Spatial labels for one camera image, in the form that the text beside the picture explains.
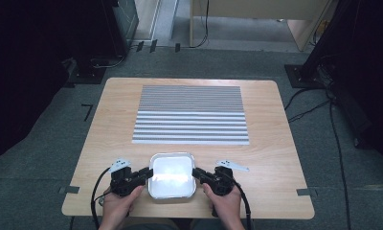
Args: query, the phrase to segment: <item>human hand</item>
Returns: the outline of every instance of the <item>human hand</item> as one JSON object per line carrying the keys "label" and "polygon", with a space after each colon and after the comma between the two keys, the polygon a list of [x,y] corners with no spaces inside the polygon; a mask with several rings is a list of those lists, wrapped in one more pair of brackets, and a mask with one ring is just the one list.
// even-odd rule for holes
{"label": "human hand", "polygon": [[216,195],[207,183],[203,183],[203,189],[211,201],[211,208],[215,207],[218,217],[227,229],[244,229],[239,216],[241,193],[237,186],[234,186],[233,190],[225,196]]}
{"label": "human hand", "polygon": [[113,193],[106,195],[102,205],[102,222],[99,230],[123,229],[126,214],[133,210],[133,202],[141,194],[143,188],[144,186],[138,186],[130,195],[124,197]]}

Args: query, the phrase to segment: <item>white container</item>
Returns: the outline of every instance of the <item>white container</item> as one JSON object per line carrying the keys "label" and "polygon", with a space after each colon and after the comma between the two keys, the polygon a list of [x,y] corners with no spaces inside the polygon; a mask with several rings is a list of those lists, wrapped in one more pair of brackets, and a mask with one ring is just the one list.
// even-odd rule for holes
{"label": "white container", "polygon": [[190,198],[195,192],[194,158],[187,152],[158,153],[150,159],[153,176],[148,181],[154,199]]}

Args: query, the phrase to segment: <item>cable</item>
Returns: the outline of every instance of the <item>cable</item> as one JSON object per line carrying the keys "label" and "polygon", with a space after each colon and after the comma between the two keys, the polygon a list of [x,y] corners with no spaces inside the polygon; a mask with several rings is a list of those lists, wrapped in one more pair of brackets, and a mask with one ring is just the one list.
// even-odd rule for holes
{"label": "cable", "polygon": [[350,216],[349,216],[349,199],[348,199],[347,180],[345,179],[343,154],[342,154],[342,151],[341,151],[341,144],[340,144],[340,140],[338,138],[337,130],[335,128],[334,118],[332,116],[332,105],[333,105],[333,102],[330,101],[330,104],[329,104],[329,118],[331,120],[332,130],[334,131],[335,140],[337,142],[338,154],[339,154],[339,159],[340,159],[341,178],[342,178],[343,187],[344,187],[344,199],[345,199],[346,213],[347,213],[347,225],[348,225],[348,229],[350,230],[351,227],[350,227]]}
{"label": "cable", "polygon": [[216,171],[217,173],[220,173],[222,175],[224,175],[225,177],[227,177],[228,179],[230,179],[231,181],[233,181],[233,183],[237,186],[237,188],[239,189],[240,193],[241,193],[241,198],[245,204],[245,213],[246,213],[246,225],[247,225],[247,230],[251,230],[251,208],[249,207],[249,203],[248,203],[248,199],[246,198],[246,195],[245,193],[243,192],[242,188],[240,187],[240,185],[231,177],[229,176],[228,174],[224,173],[224,172],[221,172],[221,171]]}
{"label": "cable", "polygon": [[309,91],[309,90],[314,90],[314,89],[320,89],[320,88],[304,88],[304,89],[301,89],[299,91],[297,91],[295,94],[293,94],[293,96],[290,98],[289,102],[287,103],[287,105],[284,107],[284,110],[286,110],[293,102],[293,99],[298,96],[299,94],[301,93],[304,93],[305,91]]}
{"label": "cable", "polygon": [[70,225],[69,225],[69,230],[73,229],[73,221],[75,220],[75,217],[70,218]]}
{"label": "cable", "polygon": [[329,92],[329,88],[330,88],[333,84],[334,84],[334,81],[332,80],[332,81],[328,84],[328,86],[326,87],[326,97],[327,97],[328,99],[330,99],[332,103],[336,103],[336,98],[335,98],[335,96],[330,96],[330,95],[328,94],[328,92]]}
{"label": "cable", "polygon": [[202,46],[204,43],[206,43],[207,38],[209,36],[209,27],[208,27],[208,18],[209,18],[209,6],[210,6],[210,0],[207,0],[207,8],[206,8],[206,33],[204,34],[203,39],[201,40],[200,44],[196,46],[190,46],[190,48],[198,48]]}
{"label": "cable", "polygon": [[305,114],[310,113],[310,112],[316,110],[317,108],[321,108],[321,107],[325,106],[326,104],[328,104],[329,102],[330,102],[330,100],[327,100],[326,102],[320,103],[320,104],[318,104],[317,106],[311,108],[310,110],[307,110],[306,112],[297,114],[297,115],[293,116],[292,118],[290,118],[290,119],[288,120],[288,122],[289,122],[289,123],[296,122],[297,120],[302,119],[302,117],[303,117]]}
{"label": "cable", "polygon": [[124,59],[125,59],[125,56],[122,56],[121,59],[120,59],[120,61],[118,61],[118,62],[115,63],[115,64],[112,64],[112,65],[93,65],[93,68],[100,69],[100,68],[112,68],[112,67],[116,67],[116,66],[119,65]]}
{"label": "cable", "polygon": [[102,177],[105,175],[105,173],[108,172],[110,168],[107,168],[106,170],[104,170],[101,175],[99,176],[99,179],[97,180],[96,182],[96,185],[94,186],[94,189],[93,189],[93,194],[91,194],[91,202],[90,202],[90,207],[91,207],[91,214],[93,216],[93,221],[94,221],[94,224],[96,225],[96,229],[99,229],[100,225],[99,225],[99,219],[97,218],[97,213],[96,213],[96,200],[99,199],[100,197],[102,196],[105,196],[105,195],[100,195],[99,197],[97,197],[96,199],[94,199],[94,196],[96,196],[96,191],[97,191],[97,188],[99,187],[99,184],[100,184],[100,181],[102,179]]}
{"label": "cable", "polygon": [[320,75],[320,77],[321,77],[322,79],[325,79],[325,80],[328,80],[328,81],[329,81],[328,84],[331,84],[331,83],[333,82],[333,79],[331,78],[330,73],[328,72],[328,70],[326,69],[326,67],[324,66],[323,63],[321,63],[321,64],[319,65],[318,70],[319,70],[320,72],[322,72],[322,74]]}

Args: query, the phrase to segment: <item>floor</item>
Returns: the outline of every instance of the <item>floor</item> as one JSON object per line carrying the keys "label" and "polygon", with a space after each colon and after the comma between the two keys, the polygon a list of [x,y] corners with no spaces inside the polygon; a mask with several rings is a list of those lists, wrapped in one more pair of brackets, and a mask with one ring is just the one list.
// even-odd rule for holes
{"label": "floor", "polygon": [[[174,47],[178,43],[181,47],[190,47],[189,0],[137,0],[136,4],[140,25],[147,26],[139,26],[134,43],[150,44],[157,39],[157,46]],[[193,43],[196,45],[205,34],[205,18],[200,18],[201,23],[196,23],[198,18],[194,20]],[[300,52],[285,20],[209,17],[208,34],[208,40],[200,49]],[[310,53],[312,48],[309,44],[304,52]]]}

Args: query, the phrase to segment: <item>wrist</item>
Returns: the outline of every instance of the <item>wrist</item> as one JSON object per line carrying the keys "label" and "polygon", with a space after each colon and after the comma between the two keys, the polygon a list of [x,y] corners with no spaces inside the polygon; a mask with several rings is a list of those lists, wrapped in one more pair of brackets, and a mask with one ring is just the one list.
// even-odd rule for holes
{"label": "wrist", "polygon": [[121,221],[120,223],[109,221],[109,220],[103,220],[101,223],[99,230],[121,230],[124,228],[124,221]]}
{"label": "wrist", "polygon": [[224,227],[227,230],[244,230],[244,226],[242,225],[241,219],[240,218],[233,218],[233,219],[226,219],[225,221],[223,220]]}

